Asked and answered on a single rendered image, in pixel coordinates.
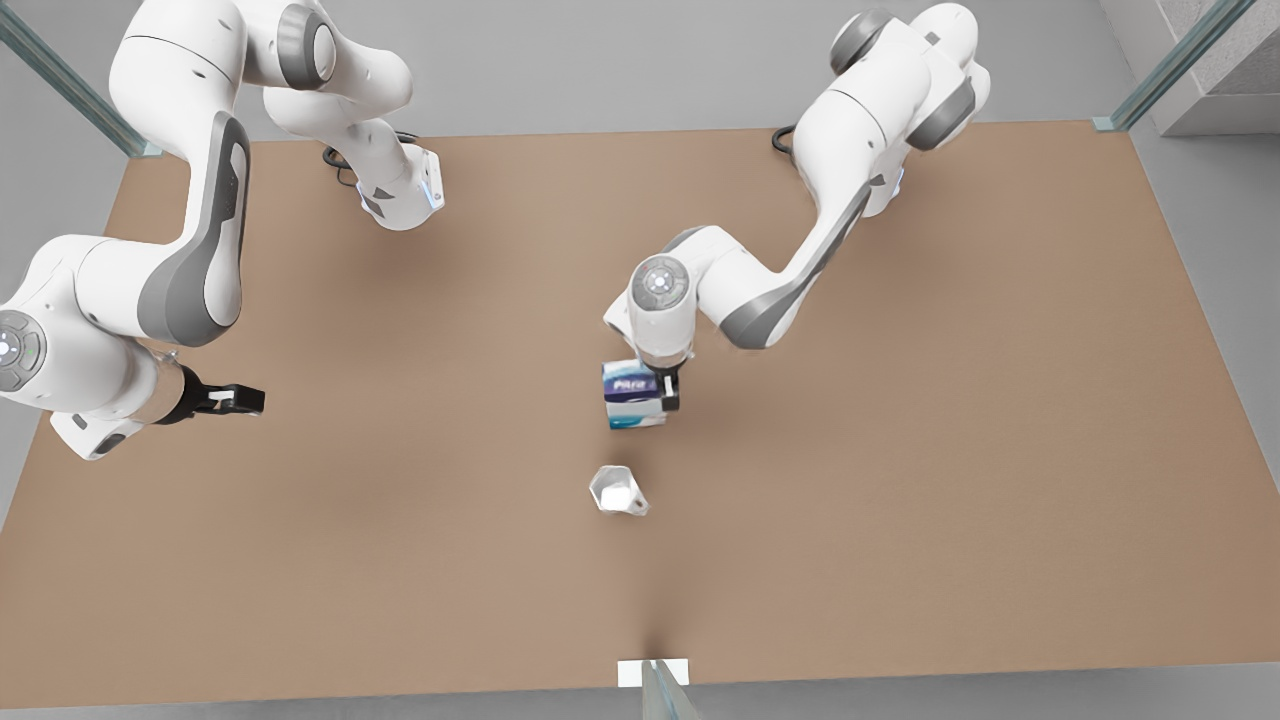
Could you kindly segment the blue and white carton box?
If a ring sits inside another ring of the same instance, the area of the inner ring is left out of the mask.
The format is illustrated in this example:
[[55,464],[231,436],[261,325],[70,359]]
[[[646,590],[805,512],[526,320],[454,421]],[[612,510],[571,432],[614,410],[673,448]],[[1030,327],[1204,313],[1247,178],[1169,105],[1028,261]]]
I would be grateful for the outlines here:
[[640,360],[603,363],[602,389],[611,429],[658,427],[666,423],[660,382]]

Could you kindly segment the white plastic cup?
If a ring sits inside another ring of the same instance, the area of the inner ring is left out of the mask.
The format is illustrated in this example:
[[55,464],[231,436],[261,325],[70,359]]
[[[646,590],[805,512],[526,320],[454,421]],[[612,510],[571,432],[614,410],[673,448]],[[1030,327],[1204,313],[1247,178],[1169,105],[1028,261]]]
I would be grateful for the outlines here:
[[650,507],[632,470],[623,465],[599,468],[589,492],[602,512],[644,516]]

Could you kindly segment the silver frame post with white foot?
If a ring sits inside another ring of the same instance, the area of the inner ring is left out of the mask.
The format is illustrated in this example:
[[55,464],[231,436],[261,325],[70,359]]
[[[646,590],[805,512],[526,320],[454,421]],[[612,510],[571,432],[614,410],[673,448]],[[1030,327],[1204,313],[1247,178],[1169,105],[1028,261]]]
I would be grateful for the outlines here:
[[617,687],[641,689],[641,720],[704,720],[689,698],[687,659],[631,659],[617,662]]

